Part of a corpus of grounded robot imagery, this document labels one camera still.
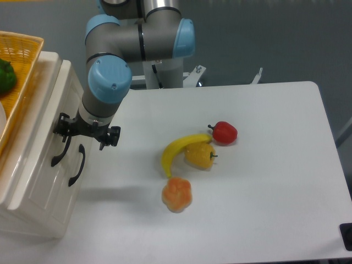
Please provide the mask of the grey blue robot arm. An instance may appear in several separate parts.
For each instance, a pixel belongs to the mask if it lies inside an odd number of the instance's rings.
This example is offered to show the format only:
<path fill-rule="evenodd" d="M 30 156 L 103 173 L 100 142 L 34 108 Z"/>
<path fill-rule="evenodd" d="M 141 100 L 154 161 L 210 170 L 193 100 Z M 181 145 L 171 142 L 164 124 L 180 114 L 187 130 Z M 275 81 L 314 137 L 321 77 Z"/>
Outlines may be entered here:
<path fill-rule="evenodd" d="M 131 62 L 180 59 L 195 53 L 195 29 L 178 1 L 98 1 L 101 14 L 86 25 L 87 88 L 76 116 L 61 113 L 54 133 L 66 145 L 74 136 L 116 146 L 120 127 L 111 126 L 127 95 Z"/>

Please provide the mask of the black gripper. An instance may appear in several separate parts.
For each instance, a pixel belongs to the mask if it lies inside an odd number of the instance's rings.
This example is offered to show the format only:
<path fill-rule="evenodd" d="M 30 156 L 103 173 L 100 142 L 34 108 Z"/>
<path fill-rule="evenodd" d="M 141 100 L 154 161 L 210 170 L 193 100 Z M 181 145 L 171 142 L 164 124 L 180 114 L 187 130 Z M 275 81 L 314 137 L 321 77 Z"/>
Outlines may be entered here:
<path fill-rule="evenodd" d="M 100 142 L 99 150 L 106 146 L 116 147 L 120 138 L 121 127 L 109 125 L 113 116 L 101 118 L 90 114 L 86 109 L 79 108 L 75 118 L 61 112 L 53 132 L 66 142 L 70 136 L 87 136 Z"/>

